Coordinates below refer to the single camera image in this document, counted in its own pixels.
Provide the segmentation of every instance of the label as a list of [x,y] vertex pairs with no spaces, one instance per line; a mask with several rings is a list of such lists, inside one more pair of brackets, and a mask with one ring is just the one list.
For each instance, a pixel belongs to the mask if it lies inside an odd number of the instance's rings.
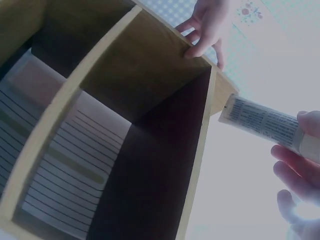
[[238,127],[271,139],[284,147],[296,149],[295,135],[299,124],[295,117],[240,97],[234,99],[231,108],[226,118]]

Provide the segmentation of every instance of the tube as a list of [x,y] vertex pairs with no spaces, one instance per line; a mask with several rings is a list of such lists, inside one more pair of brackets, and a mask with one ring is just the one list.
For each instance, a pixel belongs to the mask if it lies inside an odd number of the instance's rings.
[[232,94],[219,122],[232,125],[320,163],[320,139],[303,132],[297,118]]

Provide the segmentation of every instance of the wooden panel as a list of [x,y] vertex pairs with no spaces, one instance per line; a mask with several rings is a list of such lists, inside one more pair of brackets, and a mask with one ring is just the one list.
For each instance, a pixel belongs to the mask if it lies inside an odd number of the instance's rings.
[[4,194],[2,194],[0,216],[8,220],[13,218],[17,204],[30,182],[32,172],[38,165],[39,157],[46,150],[46,146],[51,140],[56,127],[60,125],[68,111],[68,107],[75,99],[81,82],[86,78],[101,55],[140,11],[141,8],[139,6],[134,7],[101,38],[62,85],[51,104],[46,108],[13,167],[4,189]]
[[227,79],[227,77],[224,74],[217,72],[211,115],[222,111],[230,95],[238,93],[239,90]]
[[214,85],[209,80],[210,69],[130,127],[88,240],[176,238],[184,203],[192,205],[195,188],[185,200],[190,177],[190,186],[198,180]]
[[8,221],[0,217],[0,229],[12,235],[17,240],[42,240],[41,238],[31,234],[12,221]]
[[210,65],[185,59],[188,44],[143,10],[106,51],[82,88],[131,122]]
[[[186,40],[185,37],[183,37],[179,32],[177,32],[170,24],[165,22],[161,17],[159,17],[157,14],[155,14],[151,9],[149,9],[146,5],[141,3],[139,0],[133,0],[138,6],[140,6],[142,9],[146,10],[149,14],[151,14],[155,19],[157,19],[160,23],[162,23],[168,30],[175,33],[177,38],[180,38],[183,42],[186,43],[186,46],[183,46],[183,49],[181,49],[181,52],[186,50],[191,44]],[[220,112],[224,104],[226,103],[229,95],[231,93],[239,93],[239,89],[237,86],[235,86],[232,81],[205,55],[202,57],[199,57],[202,61],[207,62],[212,66],[213,69],[219,74],[219,78],[216,81],[215,85],[215,91],[214,91],[214,97],[212,97],[212,110],[211,115]]]
[[53,0],[32,53],[67,78],[134,5],[130,0]]
[[43,23],[46,0],[0,0],[0,66]]
[[17,209],[12,223],[17,224],[17,226],[28,231],[30,234],[37,236],[32,238],[32,240],[38,240],[40,238],[43,240],[79,240],[79,238],[60,231],[23,209]]

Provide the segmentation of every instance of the tube cap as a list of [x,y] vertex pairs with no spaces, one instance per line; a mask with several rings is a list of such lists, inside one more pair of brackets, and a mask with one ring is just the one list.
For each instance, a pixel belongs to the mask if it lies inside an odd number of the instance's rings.
[[304,134],[299,147],[300,154],[317,164],[320,164],[320,139]]

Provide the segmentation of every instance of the bright light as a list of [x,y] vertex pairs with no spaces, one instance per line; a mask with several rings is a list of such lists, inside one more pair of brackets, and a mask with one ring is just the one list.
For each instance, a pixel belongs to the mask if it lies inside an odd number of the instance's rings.
[[294,210],[295,214],[305,220],[319,219],[320,207],[314,204],[301,202]]

